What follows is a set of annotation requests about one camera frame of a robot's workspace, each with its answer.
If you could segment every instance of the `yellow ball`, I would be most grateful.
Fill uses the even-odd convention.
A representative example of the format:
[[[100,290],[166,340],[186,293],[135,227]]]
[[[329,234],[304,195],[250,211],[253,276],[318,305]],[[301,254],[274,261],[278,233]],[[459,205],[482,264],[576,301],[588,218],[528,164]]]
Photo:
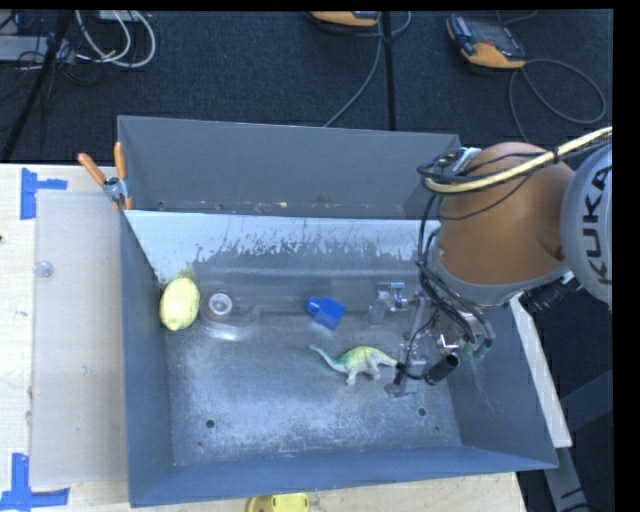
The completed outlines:
[[[160,321],[171,331],[186,329],[198,316],[200,291],[187,277],[171,281],[160,299]]]

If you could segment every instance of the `gray bin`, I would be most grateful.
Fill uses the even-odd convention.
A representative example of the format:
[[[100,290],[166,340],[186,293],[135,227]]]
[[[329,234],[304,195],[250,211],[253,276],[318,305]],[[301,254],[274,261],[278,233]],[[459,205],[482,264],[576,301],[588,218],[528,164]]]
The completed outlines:
[[[399,357],[412,312],[372,323],[370,307],[381,282],[419,290],[415,169],[457,136],[140,117],[118,135],[136,206],[120,221],[132,506],[557,465],[510,309],[487,314],[482,362],[401,398],[384,391],[393,369],[346,386],[308,348]],[[203,297],[234,297],[228,320],[163,328],[163,284],[185,265]],[[335,330],[309,295],[346,306]]]

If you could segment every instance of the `toy dinosaur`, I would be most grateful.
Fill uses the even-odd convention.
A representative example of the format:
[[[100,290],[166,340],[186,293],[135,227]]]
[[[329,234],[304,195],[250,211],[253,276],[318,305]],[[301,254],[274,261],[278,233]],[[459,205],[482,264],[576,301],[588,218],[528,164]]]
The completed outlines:
[[[355,384],[356,375],[360,372],[368,373],[373,377],[373,380],[378,380],[380,378],[379,364],[386,366],[396,366],[398,364],[398,361],[373,347],[352,348],[340,359],[333,359],[317,345],[309,345],[309,348],[324,357],[324,360],[331,368],[346,373],[348,375],[347,386]]]

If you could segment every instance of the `bin floor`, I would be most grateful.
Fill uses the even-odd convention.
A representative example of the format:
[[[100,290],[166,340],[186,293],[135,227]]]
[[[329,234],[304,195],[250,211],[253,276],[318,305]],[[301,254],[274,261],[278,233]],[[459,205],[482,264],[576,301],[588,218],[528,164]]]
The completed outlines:
[[[307,314],[264,314],[235,341],[212,335],[206,320],[167,334],[175,463],[460,445],[446,381],[419,382],[417,393],[394,398],[384,389],[393,368],[347,386],[345,374],[309,349],[315,343],[337,359],[369,345],[399,358],[408,325],[405,313],[379,326],[347,313],[330,331]],[[435,347],[425,350],[430,364],[439,357]]]

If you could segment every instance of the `blue block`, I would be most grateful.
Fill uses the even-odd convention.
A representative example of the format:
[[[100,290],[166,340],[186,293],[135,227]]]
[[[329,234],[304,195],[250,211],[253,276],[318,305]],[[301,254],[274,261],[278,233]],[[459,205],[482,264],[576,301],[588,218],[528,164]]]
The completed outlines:
[[[31,492],[29,487],[29,457],[21,453],[11,456],[11,489],[0,496],[0,510],[29,512],[32,507],[66,505],[69,488],[59,491]]]
[[[305,309],[313,315],[316,322],[333,330],[340,323],[346,308],[328,297],[311,296],[307,300]]]
[[[26,167],[22,168],[22,188],[20,194],[20,219],[33,219],[36,216],[36,192],[40,189],[66,190],[65,180],[38,181],[38,174]]]

